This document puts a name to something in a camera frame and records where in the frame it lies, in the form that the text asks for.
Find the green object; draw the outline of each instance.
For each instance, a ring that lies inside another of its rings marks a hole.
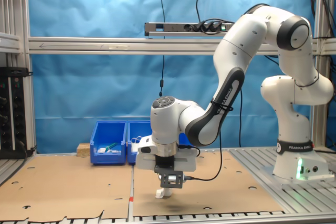
[[[297,172],[296,172],[296,179],[300,179],[300,175],[301,175],[301,171],[303,171],[303,166],[302,166],[302,158],[299,159],[299,162],[298,162],[298,169],[297,169]]]
[[[107,147],[105,148],[105,152],[107,152],[109,149],[112,149],[112,148],[115,147],[116,145],[117,145],[117,143],[113,143],[113,144],[107,146]]]

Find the green status light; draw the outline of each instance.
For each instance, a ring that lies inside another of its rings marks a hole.
[[[299,159],[299,162],[298,162],[298,169],[297,169],[297,172],[296,172],[296,178],[297,178],[297,179],[300,178],[301,167],[302,167],[302,158],[300,158],[300,159]]]

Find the small wooden block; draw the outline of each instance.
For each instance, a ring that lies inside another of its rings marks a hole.
[[[77,156],[90,156],[90,144],[79,144],[77,147]]]

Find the black control panel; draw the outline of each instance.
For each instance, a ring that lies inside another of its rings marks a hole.
[[[27,148],[23,77],[11,77],[11,83],[15,148],[19,150],[19,142],[22,142]]]
[[[178,36],[178,33],[183,33],[183,36],[199,36],[216,35],[227,32],[233,23],[227,22],[209,22],[209,23],[145,23],[145,36],[156,36],[156,33],[164,33],[165,36]]]
[[[27,149],[24,68],[0,68],[0,159],[25,158]]]
[[[1,151],[13,150],[12,119],[10,116],[9,82],[7,77],[0,77],[0,147]]]

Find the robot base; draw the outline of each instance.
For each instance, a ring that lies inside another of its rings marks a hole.
[[[284,185],[331,182],[335,179],[326,160],[315,151],[285,152],[277,156],[275,166],[264,167],[261,172],[281,189]]]

